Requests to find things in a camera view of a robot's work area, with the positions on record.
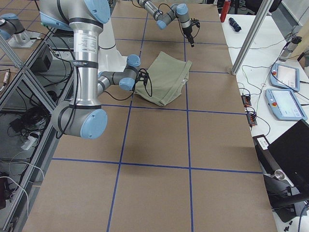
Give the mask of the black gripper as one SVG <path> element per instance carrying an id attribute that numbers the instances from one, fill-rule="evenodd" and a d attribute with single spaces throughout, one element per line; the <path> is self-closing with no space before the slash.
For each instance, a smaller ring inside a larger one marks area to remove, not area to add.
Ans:
<path id="1" fill-rule="evenodd" d="M 144 87 L 146 87 L 148 84 L 148 80 L 149 80 L 149 73 L 147 72 L 147 70 L 144 68 L 139 69 L 137 77 L 135 79 L 135 84 L 137 84 L 138 82 L 142 82 Z"/>
<path id="2" fill-rule="evenodd" d="M 191 47 L 195 46 L 194 36 L 192 35 L 193 29 L 192 27 L 196 26 L 198 29 L 200 28 L 200 21 L 195 18 L 188 19 L 186 22 L 181 23 L 182 32 L 184 37 L 189 40 Z"/>

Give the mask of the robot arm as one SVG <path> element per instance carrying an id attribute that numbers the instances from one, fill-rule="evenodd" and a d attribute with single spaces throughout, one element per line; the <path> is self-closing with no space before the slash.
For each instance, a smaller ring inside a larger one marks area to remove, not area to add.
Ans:
<path id="1" fill-rule="evenodd" d="M 132 0 L 131 2 L 134 6 L 143 8 L 152 15 L 161 30 L 177 19 L 183 37 L 190 43 L 191 47 L 195 46 L 194 38 L 199 33 L 200 21 L 190 17 L 189 8 L 185 3 L 176 3 L 171 6 L 161 3 L 157 7 L 151 0 Z"/>
<path id="2" fill-rule="evenodd" d="M 99 49 L 103 42 L 116 50 L 106 0 L 42 0 L 40 17 L 46 26 L 73 32 L 74 95 L 55 108 L 51 122 L 60 134 L 96 139 L 108 123 L 98 96 L 111 85 L 134 91 L 140 58 L 134 54 L 114 58 Z"/>

